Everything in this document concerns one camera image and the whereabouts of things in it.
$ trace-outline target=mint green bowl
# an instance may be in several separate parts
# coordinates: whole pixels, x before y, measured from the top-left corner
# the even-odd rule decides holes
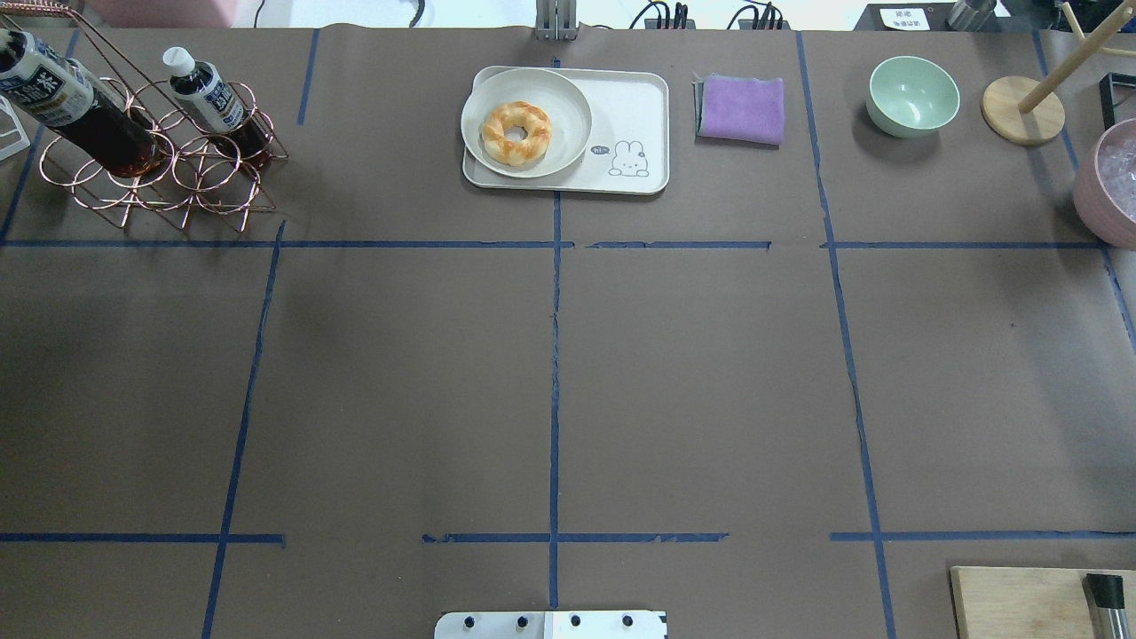
[[[868,115],[876,126],[896,138],[927,135],[959,113],[959,86],[951,75],[914,56],[879,63],[868,90]]]

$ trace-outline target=folded towel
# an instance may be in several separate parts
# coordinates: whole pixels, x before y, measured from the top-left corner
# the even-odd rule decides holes
[[[710,75],[694,83],[698,134],[779,146],[785,141],[782,78]]]

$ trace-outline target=gray table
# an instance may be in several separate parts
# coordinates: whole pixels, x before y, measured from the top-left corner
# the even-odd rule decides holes
[[[242,238],[124,233],[0,165],[6,638],[648,607],[676,638],[947,639],[951,565],[1136,561],[1136,258],[1070,202],[1095,82],[1136,63],[1093,58],[1068,135],[1021,149],[982,91],[1068,34],[111,36],[252,85],[292,160]],[[960,85],[936,135],[868,121],[900,53]],[[462,179],[474,74],[553,57],[668,81],[661,194]],[[708,73],[783,77],[785,144],[695,139]]]

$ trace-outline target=bunny drawing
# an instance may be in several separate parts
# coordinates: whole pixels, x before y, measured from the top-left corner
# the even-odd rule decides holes
[[[616,143],[616,156],[611,159],[611,169],[608,175],[623,175],[626,177],[646,177],[646,155],[643,152],[643,142],[627,142],[620,140]]]

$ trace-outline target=bagel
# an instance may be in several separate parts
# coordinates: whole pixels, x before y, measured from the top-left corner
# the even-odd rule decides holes
[[[504,132],[513,126],[525,130],[525,139],[513,142]],[[521,166],[540,159],[552,141],[549,114],[528,102],[506,102],[493,109],[482,124],[482,141],[491,158],[509,166]]]

